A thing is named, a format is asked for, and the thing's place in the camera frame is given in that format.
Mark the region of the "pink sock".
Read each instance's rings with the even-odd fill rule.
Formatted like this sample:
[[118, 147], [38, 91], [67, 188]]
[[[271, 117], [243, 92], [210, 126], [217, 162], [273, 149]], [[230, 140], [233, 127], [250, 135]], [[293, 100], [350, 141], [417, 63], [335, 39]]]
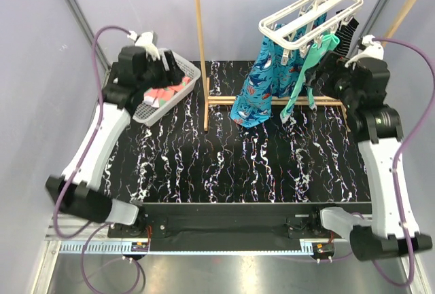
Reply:
[[171, 99], [173, 93], [168, 88], [149, 89], [143, 95], [143, 102], [153, 108], [162, 107]]
[[169, 86], [167, 88], [163, 88], [159, 91], [159, 104], [163, 105], [171, 100], [178, 92], [181, 92], [189, 83], [190, 78], [185, 76], [179, 85]]

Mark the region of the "mint green sock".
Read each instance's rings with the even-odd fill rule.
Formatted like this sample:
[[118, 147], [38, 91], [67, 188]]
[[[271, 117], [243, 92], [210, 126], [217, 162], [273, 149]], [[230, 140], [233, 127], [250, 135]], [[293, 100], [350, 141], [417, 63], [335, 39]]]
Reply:
[[304, 69], [304, 76], [305, 76], [305, 86], [307, 89], [309, 107], [312, 110], [316, 110], [316, 104], [313, 96], [313, 88], [309, 83], [308, 69], [318, 64], [320, 60], [324, 57], [326, 52], [334, 50], [339, 43], [340, 40], [335, 34], [324, 35], [319, 45], [314, 43], [311, 46], [309, 53], [307, 54], [307, 57], [304, 60], [303, 69]]
[[300, 94], [300, 91], [302, 90], [302, 86], [305, 84], [306, 81], [305, 72], [307, 71], [307, 69], [314, 67], [319, 62], [320, 58], [321, 55], [319, 46], [314, 43], [310, 47], [310, 50], [304, 59], [298, 79], [292, 90], [292, 93], [290, 94], [290, 99], [279, 115], [280, 120], [283, 124], [286, 123], [292, 115], [294, 105], [296, 104], [297, 98]]

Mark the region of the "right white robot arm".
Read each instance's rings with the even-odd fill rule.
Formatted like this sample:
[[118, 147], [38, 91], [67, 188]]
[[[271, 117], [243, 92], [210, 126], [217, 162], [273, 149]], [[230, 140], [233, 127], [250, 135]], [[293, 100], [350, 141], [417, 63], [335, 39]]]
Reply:
[[308, 69], [309, 81], [322, 79], [322, 92], [344, 104], [347, 125], [366, 167], [372, 218], [363, 220], [338, 206], [317, 209], [309, 231], [334, 232], [347, 240], [360, 261], [403, 257], [432, 249], [413, 216], [397, 153], [403, 131], [398, 112], [384, 103], [390, 78], [387, 63], [363, 57], [352, 62], [329, 51]]

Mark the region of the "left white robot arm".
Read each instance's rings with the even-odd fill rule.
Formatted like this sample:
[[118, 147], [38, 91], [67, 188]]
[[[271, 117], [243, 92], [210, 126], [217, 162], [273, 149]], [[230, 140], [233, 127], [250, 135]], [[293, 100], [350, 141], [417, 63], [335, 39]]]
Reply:
[[133, 237], [141, 236], [147, 221], [137, 205], [100, 192], [101, 177], [119, 136], [130, 124], [144, 93], [151, 88], [179, 85], [184, 72], [172, 50], [160, 49], [153, 60], [145, 48], [121, 49], [102, 89], [102, 102], [72, 161], [59, 177], [49, 176], [46, 190], [57, 211], [95, 223], [123, 224]]

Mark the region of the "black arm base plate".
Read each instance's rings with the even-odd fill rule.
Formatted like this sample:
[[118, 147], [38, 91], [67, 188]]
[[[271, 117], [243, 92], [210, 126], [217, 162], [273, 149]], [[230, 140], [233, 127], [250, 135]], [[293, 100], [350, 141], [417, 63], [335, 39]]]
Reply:
[[310, 215], [326, 203], [163, 204], [143, 205], [151, 227], [151, 250], [289, 251], [288, 236], [298, 215]]

